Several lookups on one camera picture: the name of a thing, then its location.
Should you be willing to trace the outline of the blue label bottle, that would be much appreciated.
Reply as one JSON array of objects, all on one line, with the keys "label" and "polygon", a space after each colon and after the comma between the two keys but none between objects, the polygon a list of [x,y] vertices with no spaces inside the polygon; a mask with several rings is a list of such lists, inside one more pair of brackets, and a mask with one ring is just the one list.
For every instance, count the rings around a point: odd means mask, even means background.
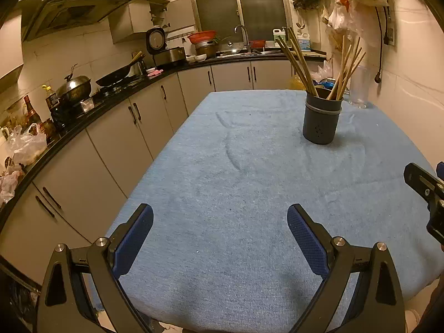
[{"label": "blue label bottle", "polygon": [[312,49],[311,40],[308,33],[303,32],[297,35],[297,40],[302,51],[310,51]]}]

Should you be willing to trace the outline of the frosted glass mug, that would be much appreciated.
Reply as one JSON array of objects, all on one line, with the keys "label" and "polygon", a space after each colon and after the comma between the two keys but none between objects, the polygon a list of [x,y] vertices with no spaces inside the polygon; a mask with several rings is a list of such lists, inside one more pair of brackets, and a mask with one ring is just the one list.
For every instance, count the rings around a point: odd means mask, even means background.
[{"label": "frosted glass mug", "polygon": [[359,108],[366,108],[370,89],[370,72],[363,66],[358,66],[351,76],[349,103]]}]

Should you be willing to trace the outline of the steel pot with lid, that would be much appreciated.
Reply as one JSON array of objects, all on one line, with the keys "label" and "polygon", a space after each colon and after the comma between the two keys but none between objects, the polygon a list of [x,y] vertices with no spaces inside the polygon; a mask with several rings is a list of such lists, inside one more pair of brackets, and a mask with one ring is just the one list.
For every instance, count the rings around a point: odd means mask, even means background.
[{"label": "steel pot with lid", "polygon": [[85,75],[74,75],[76,64],[71,67],[70,74],[64,77],[65,82],[56,90],[59,103],[77,104],[90,97],[91,79]]}]

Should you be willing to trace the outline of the blue table cloth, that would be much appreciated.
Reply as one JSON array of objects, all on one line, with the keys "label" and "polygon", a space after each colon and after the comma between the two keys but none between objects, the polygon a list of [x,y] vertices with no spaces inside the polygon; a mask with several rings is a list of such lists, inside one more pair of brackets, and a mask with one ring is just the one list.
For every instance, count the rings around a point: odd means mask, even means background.
[{"label": "blue table cloth", "polygon": [[142,203],[150,230],[120,278],[136,309],[195,331],[288,332],[312,273],[287,225],[300,204],[350,244],[388,245],[404,298],[443,270],[427,205],[403,171],[428,162],[376,107],[343,105],[335,139],[302,136],[301,92],[213,92],[154,160],[115,219]]}]

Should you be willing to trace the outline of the red basin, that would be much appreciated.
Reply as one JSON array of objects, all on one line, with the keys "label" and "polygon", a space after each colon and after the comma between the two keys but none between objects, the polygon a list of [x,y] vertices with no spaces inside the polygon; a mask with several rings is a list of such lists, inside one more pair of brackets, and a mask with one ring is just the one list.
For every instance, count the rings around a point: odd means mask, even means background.
[{"label": "red basin", "polygon": [[188,35],[187,38],[192,44],[199,44],[204,41],[214,40],[217,33],[214,30],[207,30],[202,32],[195,32],[191,35]]}]

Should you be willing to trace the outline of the range hood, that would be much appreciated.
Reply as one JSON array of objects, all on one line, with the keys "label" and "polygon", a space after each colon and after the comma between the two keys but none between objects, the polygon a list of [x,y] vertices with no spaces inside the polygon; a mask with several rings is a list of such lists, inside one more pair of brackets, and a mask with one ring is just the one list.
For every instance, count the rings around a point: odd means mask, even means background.
[{"label": "range hood", "polygon": [[131,0],[21,0],[21,37],[31,41],[65,29],[95,24]]}]

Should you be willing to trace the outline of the white detergent bottle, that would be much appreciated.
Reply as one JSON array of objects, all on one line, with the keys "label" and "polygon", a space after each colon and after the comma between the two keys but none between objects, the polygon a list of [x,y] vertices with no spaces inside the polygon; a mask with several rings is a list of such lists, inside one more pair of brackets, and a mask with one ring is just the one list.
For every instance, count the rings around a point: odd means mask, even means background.
[{"label": "white detergent bottle", "polygon": [[279,42],[286,42],[286,40],[285,29],[273,29],[273,41],[276,47],[279,47]]}]

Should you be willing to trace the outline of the kitchen faucet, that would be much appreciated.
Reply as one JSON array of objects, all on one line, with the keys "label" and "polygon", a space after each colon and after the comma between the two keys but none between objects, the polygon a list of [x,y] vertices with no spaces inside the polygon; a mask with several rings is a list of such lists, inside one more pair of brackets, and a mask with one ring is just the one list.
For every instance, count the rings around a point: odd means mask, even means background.
[{"label": "kitchen faucet", "polygon": [[250,45],[250,39],[249,39],[248,31],[247,31],[246,27],[244,25],[242,25],[242,24],[239,24],[239,25],[237,25],[234,28],[234,33],[235,34],[240,33],[242,35],[242,41],[243,41],[243,44],[244,44],[244,48],[248,52],[250,52],[251,51],[251,45]]}]

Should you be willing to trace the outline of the yellow plastic bag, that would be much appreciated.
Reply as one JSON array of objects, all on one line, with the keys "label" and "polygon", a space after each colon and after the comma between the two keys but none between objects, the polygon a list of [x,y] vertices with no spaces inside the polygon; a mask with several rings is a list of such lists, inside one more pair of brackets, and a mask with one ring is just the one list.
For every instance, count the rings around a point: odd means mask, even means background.
[{"label": "yellow plastic bag", "polygon": [[306,84],[300,79],[299,75],[294,75],[289,80],[289,89],[306,91]]}]

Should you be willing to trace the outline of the wooden chopstick in holder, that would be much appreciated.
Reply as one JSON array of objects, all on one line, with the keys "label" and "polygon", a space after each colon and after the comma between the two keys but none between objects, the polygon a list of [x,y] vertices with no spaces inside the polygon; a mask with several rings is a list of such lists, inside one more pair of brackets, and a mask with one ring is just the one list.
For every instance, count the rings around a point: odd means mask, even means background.
[{"label": "wooden chopstick in holder", "polygon": [[308,64],[302,54],[302,50],[299,47],[298,40],[297,40],[296,35],[294,33],[294,29],[292,27],[288,27],[287,33],[288,33],[289,41],[291,42],[291,45],[292,45],[294,51],[296,52],[296,55],[298,58],[298,63],[297,63],[299,66],[298,74],[299,74],[301,80],[303,80],[305,82],[307,91],[310,94],[318,97],[317,90],[316,90],[315,85],[313,83]]},{"label": "wooden chopstick in holder", "polygon": [[339,90],[339,96],[338,99],[336,98],[336,100],[341,100],[343,99],[343,96],[345,94],[345,89],[347,88],[348,84],[349,84],[349,80],[351,79],[351,76],[354,74],[354,72],[357,70],[357,67],[361,64],[361,62],[363,61],[364,57],[366,56],[366,52],[359,52],[356,53],[352,63],[350,64],[350,66],[348,67],[348,69],[343,73],[343,82],[342,82],[342,87]]},{"label": "wooden chopstick in holder", "polygon": [[337,90],[337,95],[336,98],[338,99],[339,96],[339,90],[342,87],[342,82],[343,82],[343,70],[345,67],[345,56],[346,56],[346,35],[342,36],[342,55],[341,55],[341,67],[339,70],[339,79],[338,79],[338,90]]},{"label": "wooden chopstick in holder", "polygon": [[287,57],[287,59],[290,61],[294,71],[298,74],[299,66],[298,66],[298,59],[296,59],[296,56],[294,56],[293,51],[287,46],[285,42],[279,42],[279,47],[281,48],[281,51],[284,53],[284,55]]}]

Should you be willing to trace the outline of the rice cooker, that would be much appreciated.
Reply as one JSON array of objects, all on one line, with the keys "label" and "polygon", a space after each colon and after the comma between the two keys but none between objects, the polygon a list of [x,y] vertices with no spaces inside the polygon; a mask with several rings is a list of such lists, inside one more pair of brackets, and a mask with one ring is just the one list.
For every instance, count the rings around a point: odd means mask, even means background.
[{"label": "rice cooker", "polygon": [[153,63],[158,69],[176,69],[186,62],[183,47],[168,48],[166,33],[161,27],[153,27],[145,34],[148,53],[153,57]]}]

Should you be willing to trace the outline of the dark cylindrical utensil holder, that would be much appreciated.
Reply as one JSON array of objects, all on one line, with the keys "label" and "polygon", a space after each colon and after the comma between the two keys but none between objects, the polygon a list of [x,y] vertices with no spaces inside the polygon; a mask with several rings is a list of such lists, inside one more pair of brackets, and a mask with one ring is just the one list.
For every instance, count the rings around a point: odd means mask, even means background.
[{"label": "dark cylindrical utensil holder", "polygon": [[312,143],[326,145],[333,141],[342,100],[327,100],[330,90],[315,87],[317,95],[307,93],[302,135]]}]

